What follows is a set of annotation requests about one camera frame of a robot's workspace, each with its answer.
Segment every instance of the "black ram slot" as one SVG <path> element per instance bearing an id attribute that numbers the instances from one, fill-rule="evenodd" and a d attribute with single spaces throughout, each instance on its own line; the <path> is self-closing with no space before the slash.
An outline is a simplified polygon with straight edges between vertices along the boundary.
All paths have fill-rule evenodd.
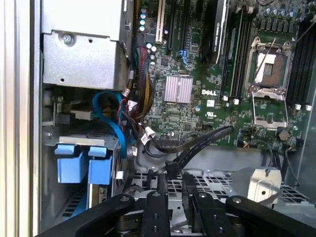
<path id="1" fill-rule="evenodd" d="M 227 30 L 226 30 L 226 40 L 225 40 L 225 46 L 224 46 L 224 52 L 225 52 L 225 63 L 224 63 L 224 67 L 223 67 L 223 76 L 222 76 L 222 84 L 221 84 L 221 92 L 220 92 L 220 98 L 223 97 L 224 95 L 224 87 L 228 85 L 228 78 L 230 73 L 227 71 L 227 67 L 228 67 L 228 61 L 229 61 L 229 51 L 230 51 L 230 44 L 231 44 L 231 40 L 232 40 L 232 30 L 233 30 L 233 24 L 232 24 L 232 20 L 231 20 L 231 15 L 229 15 L 227 17 Z"/>
<path id="2" fill-rule="evenodd" d="M 311 68 L 311 65 L 313 61 L 311 60 L 313 57 L 313 44 L 315 44 L 315 38 L 308 38 L 306 45 L 308 45 L 307 50 L 307 56 L 305 58 L 305 65 L 301 65 L 300 70 L 302 71 L 302 78 L 306 78 L 305 80 L 302 80 L 302 85 L 300 86 L 300 93 L 298 96 L 298 103 L 299 104 L 305 104 L 303 101 L 304 95 L 308 93 L 308 87 L 306 87 L 308 82 L 308 74 L 310 70 L 306 70 L 308 68 Z"/>
<path id="3" fill-rule="evenodd" d="M 299 36 L 306 31 L 309 25 L 309 22 L 301 23 Z M 308 103 L 307 95 L 316 56 L 315 37 L 316 26 L 313 26 L 296 45 L 286 95 L 288 105 Z"/>
<path id="4" fill-rule="evenodd" d="M 172 50 L 172 45 L 173 45 L 176 9 L 177 9 L 177 1 L 171 0 L 170 26 L 169 26 L 169 35 L 168 35 L 168 44 L 167 44 L 168 50 Z"/>
<path id="5" fill-rule="evenodd" d="M 246 59 L 249 53 L 249 39 L 252 26 L 252 15 L 245 14 L 241 19 L 239 30 L 239 42 L 237 46 L 237 56 L 235 63 L 235 73 L 233 78 L 232 98 L 242 99 L 241 92 L 245 79 Z"/>
<path id="6" fill-rule="evenodd" d="M 191 6 L 191 0 L 184 0 L 184 6 L 183 6 L 183 12 L 182 12 L 182 34 L 181 34 L 179 50 L 186 50 L 187 35 L 188 35 L 189 20 L 190 20 L 190 6 Z"/>

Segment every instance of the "pcie slot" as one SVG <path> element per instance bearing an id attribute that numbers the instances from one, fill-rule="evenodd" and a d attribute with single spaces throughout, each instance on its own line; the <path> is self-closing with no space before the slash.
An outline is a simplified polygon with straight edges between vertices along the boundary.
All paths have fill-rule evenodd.
<path id="1" fill-rule="evenodd" d="M 191 0 L 184 0 L 183 13 L 182 13 L 182 33 L 180 38 L 180 49 L 186 50 L 187 35 L 190 20 L 190 6 Z"/>
<path id="2" fill-rule="evenodd" d="M 309 25 L 302 23 L 299 35 Z M 312 78 L 313 64 L 316 57 L 316 27 L 312 27 L 296 45 L 294 60 L 289 85 L 287 88 L 286 102 L 288 105 L 307 103 L 309 86 Z"/>
<path id="3" fill-rule="evenodd" d="M 177 9 L 177 1 L 171 1 L 171 14 L 170 14 L 170 27 L 169 27 L 169 36 L 168 36 L 168 43 L 167 49 L 171 50 L 173 45 L 173 38 L 174 38 L 174 23 L 176 18 L 176 9 Z"/>
<path id="4" fill-rule="evenodd" d="M 156 29 L 156 43 L 162 43 L 165 6 L 166 6 L 166 0 L 159 0 L 157 29 Z"/>
<path id="5" fill-rule="evenodd" d="M 245 79 L 246 59 L 249 51 L 249 39 L 252 26 L 252 15 L 241 12 L 241 22 L 239 28 L 239 37 L 237 44 L 237 52 L 235 57 L 235 68 L 233 72 L 233 85 L 231 89 L 231 97 L 241 99 L 242 87 Z"/>

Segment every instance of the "capacitor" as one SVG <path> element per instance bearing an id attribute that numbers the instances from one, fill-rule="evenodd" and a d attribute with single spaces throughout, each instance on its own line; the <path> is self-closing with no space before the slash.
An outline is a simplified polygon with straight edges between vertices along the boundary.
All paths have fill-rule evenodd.
<path id="1" fill-rule="evenodd" d="M 197 112 L 197 113 L 200 112 L 201 111 L 201 106 L 200 105 L 195 106 L 194 107 L 194 111 Z"/>
<path id="2" fill-rule="evenodd" d="M 147 48 L 147 49 L 151 49 L 152 47 L 153 47 L 153 45 L 152 45 L 151 43 L 147 43 L 147 44 L 146 44 L 146 48 Z"/>
<path id="3" fill-rule="evenodd" d="M 271 12 L 271 16 L 276 16 L 277 15 L 277 10 L 274 9 L 272 12 Z"/>
<path id="4" fill-rule="evenodd" d="M 284 17 L 284 16 L 285 16 L 285 10 L 280 11 L 277 15 L 278 15 L 280 18 Z"/>
<path id="5" fill-rule="evenodd" d="M 289 13 L 286 15 L 286 18 L 287 18 L 288 20 L 290 20 L 290 19 L 293 18 L 293 16 L 294 16 L 294 12 L 292 11 L 292 12 L 289 12 Z"/>
<path id="6" fill-rule="evenodd" d="M 270 8 L 267 8 L 263 14 L 264 14 L 265 16 L 268 16 L 268 15 L 270 15 L 270 13 L 271 13 L 271 9 L 270 9 Z"/>
<path id="7" fill-rule="evenodd" d="M 156 52 L 157 51 L 157 47 L 156 46 L 153 46 L 152 47 L 152 52 Z"/>

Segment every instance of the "black cable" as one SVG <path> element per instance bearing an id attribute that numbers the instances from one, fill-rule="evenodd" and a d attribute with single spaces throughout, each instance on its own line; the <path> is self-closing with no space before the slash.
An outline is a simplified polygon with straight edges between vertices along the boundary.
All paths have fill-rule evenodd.
<path id="1" fill-rule="evenodd" d="M 182 170 L 191 160 L 192 158 L 199 153 L 201 150 L 203 150 L 205 147 L 209 146 L 211 143 L 230 135 L 234 132 L 233 126 L 226 126 L 219 129 L 216 129 L 214 131 L 211 131 L 208 134 L 207 138 L 204 138 L 204 140 L 200 141 L 198 144 L 196 144 L 194 147 L 192 147 L 189 152 L 182 153 L 179 157 L 173 160 L 173 162 L 178 163 L 180 170 Z M 159 174 L 164 173 L 167 170 L 167 167 L 164 166 L 161 169 L 155 171 L 152 176 L 157 176 Z"/>
<path id="2" fill-rule="evenodd" d="M 123 111 L 122 114 L 123 114 L 124 118 L 127 120 L 127 122 L 129 123 L 129 125 L 131 126 L 134 138 L 138 139 L 138 137 L 139 137 L 138 130 L 137 130 L 135 122 L 132 120 L 132 118 L 125 111 Z"/>
<path id="3" fill-rule="evenodd" d="M 292 175 L 293 175 L 293 177 L 294 177 L 294 179 L 295 179 L 295 181 L 296 181 L 296 185 L 290 185 L 290 186 L 300 186 L 301 184 L 300 184 L 300 182 L 298 181 L 298 179 L 297 179 L 297 177 L 296 177 L 296 174 L 295 174 L 295 172 L 294 172 L 294 169 L 293 169 L 293 167 L 292 167 L 292 164 L 291 164 L 291 162 L 290 162 L 290 160 L 289 160 L 289 158 L 288 158 L 288 152 L 291 150 L 291 148 L 287 148 L 285 151 L 284 151 L 284 158 L 287 160 L 287 165 L 288 165 L 288 167 L 289 167 L 289 169 L 290 169 L 290 171 L 291 171 L 291 173 L 292 173 Z"/>
<path id="4" fill-rule="evenodd" d="M 278 170 L 281 170 L 282 169 L 282 167 L 281 167 L 281 159 L 280 159 L 280 156 L 278 154 L 278 151 L 274 150 L 273 152 L 274 152 L 274 155 L 275 155 L 276 167 L 278 168 Z"/>
<path id="5" fill-rule="evenodd" d="M 268 153 L 267 150 L 262 150 L 263 153 L 263 158 L 262 158 L 262 162 L 261 162 L 261 166 L 267 166 L 267 162 L 268 162 Z"/>
<path id="6" fill-rule="evenodd" d="M 256 2 L 257 2 L 260 6 L 268 6 L 268 5 L 270 5 L 271 3 L 273 3 L 274 1 L 276 1 L 276 0 L 272 0 L 272 1 L 270 1 L 269 3 L 261 3 L 260 0 L 256 0 Z"/>
<path id="7" fill-rule="evenodd" d="M 256 140 L 256 141 L 260 142 L 260 143 L 262 143 L 262 144 L 264 144 L 264 145 L 266 145 L 268 147 L 269 152 L 270 152 L 270 156 L 271 156 L 271 159 L 270 159 L 270 162 L 269 162 L 269 167 L 271 167 L 273 165 L 273 152 L 272 152 L 271 146 L 268 143 L 266 143 L 265 141 L 262 141 L 262 140 Z"/>
<path id="8" fill-rule="evenodd" d="M 151 140 L 149 140 L 146 143 L 146 145 L 144 145 L 144 150 L 145 150 L 146 154 L 149 155 L 150 157 L 160 159 L 160 158 L 166 157 L 168 155 L 166 153 L 152 153 L 150 151 L 150 144 L 151 144 Z"/>
<path id="9" fill-rule="evenodd" d="M 187 149 L 190 149 L 191 147 L 199 144 L 200 142 L 206 140 L 207 138 L 211 137 L 214 135 L 214 133 L 216 133 L 217 130 L 215 131 L 211 131 L 211 132 L 208 132 L 206 134 L 204 134 L 203 136 L 200 136 L 200 137 L 197 137 L 196 139 L 194 140 L 191 140 L 185 144 L 182 144 L 180 146 L 177 146 L 177 147 L 173 147 L 173 148 L 163 148 L 163 147 L 160 147 L 156 140 L 155 139 L 152 139 L 155 147 L 157 148 L 158 151 L 162 152 L 162 153 L 166 153 L 166 154 L 174 154 L 174 153 L 181 153 Z"/>
<path id="10" fill-rule="evenodd" d="M 125 189 L 123 193 L 130 195 L 130 196 L 133 196 L 133 193 L 136 191 L 141 193 L 144 191 L 144 189 L 138 185 L 132 185 L 132 186 L 128 187 L 127 189 Z"/>
<path id="11" fill-rule="evenodd" d="M 124 184 L 123 192 L 125 192 L 131 186 L 134 176 L 135 176 L 133 147 L 131 144 L 131 137 L 129 135 L 129 131 L 127 129 L 124 132 L 124 136 L 125 136 L 125 142 L 126 142 L 126 160 L 127 160 L 128 176 Z"/>

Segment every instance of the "silver heatsink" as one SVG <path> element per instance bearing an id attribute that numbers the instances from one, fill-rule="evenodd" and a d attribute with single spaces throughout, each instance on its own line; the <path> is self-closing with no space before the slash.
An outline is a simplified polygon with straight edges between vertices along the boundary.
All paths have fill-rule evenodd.
<path id="1" fill-rule="evenodd" d="M 191 102 L 193 79 L 180 77 L 167 77 L 166 90 L 164 100 L 172 103 L 186 103 Z"/>

